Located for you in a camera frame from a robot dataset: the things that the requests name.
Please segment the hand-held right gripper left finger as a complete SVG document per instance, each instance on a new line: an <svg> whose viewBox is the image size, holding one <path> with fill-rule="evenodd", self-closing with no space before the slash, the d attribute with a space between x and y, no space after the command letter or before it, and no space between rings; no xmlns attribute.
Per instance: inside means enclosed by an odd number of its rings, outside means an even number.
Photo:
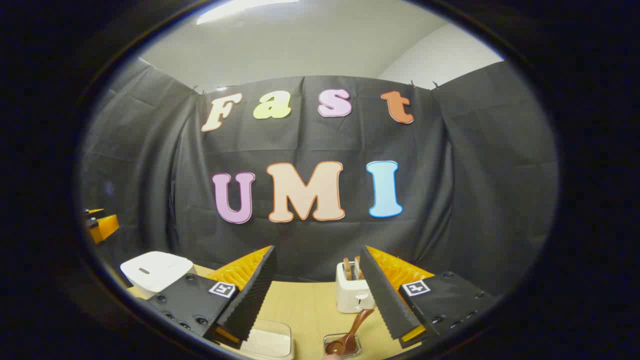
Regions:
<svg viewBox="0 0 640 360"><path fill-rule="evenodd" d="M270 245L206 276L186 273L147 300L147 308L198 337L239 349L265 301L277 270Z"/></svg>

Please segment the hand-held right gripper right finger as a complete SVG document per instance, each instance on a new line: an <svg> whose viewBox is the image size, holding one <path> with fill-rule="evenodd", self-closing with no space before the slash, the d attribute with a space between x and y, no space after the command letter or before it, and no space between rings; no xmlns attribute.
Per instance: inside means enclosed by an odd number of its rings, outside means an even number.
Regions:
<svg viewBox="0 0 640 360"><path fill-rule="evenodd" d="M455 272L430 273L372 246L362 246L359 266L387 331L402 348L433 344L498 302Z"/></svg>

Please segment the brown wooden spoon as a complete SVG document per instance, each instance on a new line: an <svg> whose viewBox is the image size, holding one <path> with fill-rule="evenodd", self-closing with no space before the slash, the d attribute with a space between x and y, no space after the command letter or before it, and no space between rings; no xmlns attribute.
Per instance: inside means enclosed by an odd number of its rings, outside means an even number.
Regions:
<svg viewBox="0 0 640 360"><path fill-rule="evenodd" d="M357 342L355 336L360 326L364 323L364 321L375 312L374 309L362 309L359 312L354 321L352 322L352 326L350 330L345 333L342 337L329 342L324 348L325 353L327 355L336 355L336 356L345 356L352 355L356 353L357 350Z"/></svg>

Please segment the white rice cooker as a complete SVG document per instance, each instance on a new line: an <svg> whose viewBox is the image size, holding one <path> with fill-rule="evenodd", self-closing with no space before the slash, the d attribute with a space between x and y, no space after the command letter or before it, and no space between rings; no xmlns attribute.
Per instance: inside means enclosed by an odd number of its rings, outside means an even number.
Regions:
<svg viewBox="0 0 640 360"><path fill-rule="evenodd" d="M126 260L119 269L143 299L149 299L189 273L197 273L191 260L163 251L138 255Z"/></svg>

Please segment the white toaster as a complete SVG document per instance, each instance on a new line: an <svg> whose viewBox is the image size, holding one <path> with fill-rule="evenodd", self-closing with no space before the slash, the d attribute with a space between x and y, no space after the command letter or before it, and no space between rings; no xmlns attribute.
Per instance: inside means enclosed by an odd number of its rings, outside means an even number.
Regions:
<svg viewBox="0 0 640 360"><path fill-rule="evenodd" d="M352 275L354 271L354 260L349 260ZM336 265L335 285L336 307L339 312L358 313L364 309L375 309L375 300L365 276L362 280L345 280L345 268L343 262L339 262Z"/></svg>

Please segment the black backdrop cloth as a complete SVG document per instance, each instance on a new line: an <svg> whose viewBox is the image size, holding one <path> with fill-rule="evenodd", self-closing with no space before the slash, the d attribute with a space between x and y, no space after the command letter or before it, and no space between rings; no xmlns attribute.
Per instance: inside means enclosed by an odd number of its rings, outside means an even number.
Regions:
<svg viewBox="0 0 640 360"><path fill-rule="evenodd" d="M99 246L217 269L265 246L276 280L325 282L363 245L491 294L516 287L558 202L556 146L502 61L435 89L295 76L198 94L142 60L94 112L83 208L116 214Z"/></svg>

